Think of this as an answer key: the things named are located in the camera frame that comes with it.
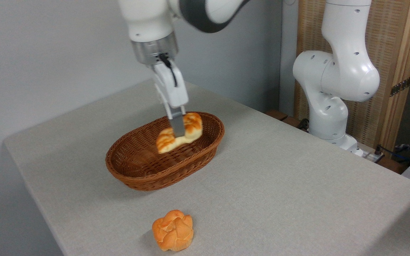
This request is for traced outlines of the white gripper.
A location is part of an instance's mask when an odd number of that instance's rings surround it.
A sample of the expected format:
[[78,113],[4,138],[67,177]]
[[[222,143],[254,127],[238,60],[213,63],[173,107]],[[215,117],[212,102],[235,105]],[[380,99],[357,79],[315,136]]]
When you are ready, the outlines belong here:
[[181,71],[173,60],[170,60],[170,64],[169,68],[164,63],[151,65],[151,68],[158,93],[164,103],[167,103],[167,117],[174,137],[177,138],[185,135],[184,105],[189,102],[189,97]]

